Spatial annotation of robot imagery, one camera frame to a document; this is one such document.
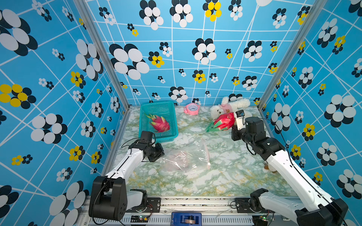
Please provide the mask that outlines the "pink dragon fruit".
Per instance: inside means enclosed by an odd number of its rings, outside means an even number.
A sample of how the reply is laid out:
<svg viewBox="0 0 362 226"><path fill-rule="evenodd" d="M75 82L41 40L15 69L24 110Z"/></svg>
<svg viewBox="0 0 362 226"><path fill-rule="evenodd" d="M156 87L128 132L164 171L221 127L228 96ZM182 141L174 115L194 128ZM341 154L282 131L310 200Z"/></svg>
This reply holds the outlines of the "pink dragon fruit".
<svg viewBox="0 0 362 226"><path fill-rule="evenodd" d="M163 116L148 114L146 117L150 119L150 125L155 129L156 133L170 130L170 124Z"/></svg>
<svg viewBox="0 0 362 226"><path fill-rule="evenodd" d="M234 113L225 113L220 115L218 118L212 120L206 132L216 132L216 131L227 131L235 124Z"/></svg>

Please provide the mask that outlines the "clear zip-top plastic bag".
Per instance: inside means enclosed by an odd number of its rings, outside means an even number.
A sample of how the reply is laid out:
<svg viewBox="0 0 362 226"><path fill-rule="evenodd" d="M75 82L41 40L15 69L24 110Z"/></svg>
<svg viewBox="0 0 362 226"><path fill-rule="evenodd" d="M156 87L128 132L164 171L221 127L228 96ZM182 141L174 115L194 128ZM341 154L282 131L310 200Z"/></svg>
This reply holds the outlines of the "clear zip-top plastic bag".
<svg viewBox="0 0 362 226"><path fill-rule="evenodd" d="M161 169L167 172L198 172L210 170L210 153L204 139L181 149L167 150L159 160Z"/></svg>

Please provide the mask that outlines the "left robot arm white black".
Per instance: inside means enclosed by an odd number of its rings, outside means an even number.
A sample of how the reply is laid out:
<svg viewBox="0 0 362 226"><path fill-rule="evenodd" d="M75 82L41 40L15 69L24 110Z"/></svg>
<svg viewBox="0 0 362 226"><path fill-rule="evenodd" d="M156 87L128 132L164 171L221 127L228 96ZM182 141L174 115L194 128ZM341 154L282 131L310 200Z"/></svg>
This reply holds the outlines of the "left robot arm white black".
<svg viewBox="0 0 362 226"><path fill-rule="evenodd" d="M164 149L156 142L156 136L143 131L140 138L128 146L128 151L121 162L105 176L98 176L93 181L89 217L106 221L121 221L129 209L144 210L148 207L147 191L142 189L127 190L126 182L135 168L147 158L150 163L164 155Z"/></svg>

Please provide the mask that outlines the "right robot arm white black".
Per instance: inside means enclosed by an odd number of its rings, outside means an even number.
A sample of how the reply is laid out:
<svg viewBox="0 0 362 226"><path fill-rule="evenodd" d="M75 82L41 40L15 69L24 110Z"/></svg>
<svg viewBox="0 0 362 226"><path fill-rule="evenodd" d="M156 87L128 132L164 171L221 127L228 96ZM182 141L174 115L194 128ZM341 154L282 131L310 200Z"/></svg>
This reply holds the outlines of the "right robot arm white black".
<svg viewBox="0 0 362 226"><path fill-rule="evenodd" d="M245 142L247 150L253 155L259 155L269 168L277 171L300 199L300 203L293 202L260 188L250 194L249 205L252 211L269 210L299 226L347 225L345 215L348 205L342 199L334 199L320 188L295 164L277 139L267 137L262 119L246 118L239 113L235 113L235 118L232 140Z"/></svg>

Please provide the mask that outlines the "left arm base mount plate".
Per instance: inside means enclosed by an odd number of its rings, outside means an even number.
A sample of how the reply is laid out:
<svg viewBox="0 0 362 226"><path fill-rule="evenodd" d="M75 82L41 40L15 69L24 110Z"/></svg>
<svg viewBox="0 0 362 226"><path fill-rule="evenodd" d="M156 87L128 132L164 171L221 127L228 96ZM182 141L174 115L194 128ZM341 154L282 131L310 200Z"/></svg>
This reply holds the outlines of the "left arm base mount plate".
<svg viewBox="0 0 362 226"><path fill-rule="evenodd" d="M161 198L160 197L151 197L147 199L147 204L145 208L136 208L133 207L127 210L127 213L160 213L161 207Z"/></svg>

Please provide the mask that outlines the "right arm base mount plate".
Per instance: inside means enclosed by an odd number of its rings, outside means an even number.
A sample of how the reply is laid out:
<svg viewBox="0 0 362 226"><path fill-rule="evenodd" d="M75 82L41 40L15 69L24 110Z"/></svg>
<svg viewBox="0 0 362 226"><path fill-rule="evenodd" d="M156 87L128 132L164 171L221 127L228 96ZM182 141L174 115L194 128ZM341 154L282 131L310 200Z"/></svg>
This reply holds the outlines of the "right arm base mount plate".
<svg viewBox="0 0 362 226"><path fill-rule="evenodd" d="M269 210L262 209L260 211L254 211L251 209L249 203L250 198L235 198L235 205L237 213L250 213L250 214L269 214Z"/></svg>

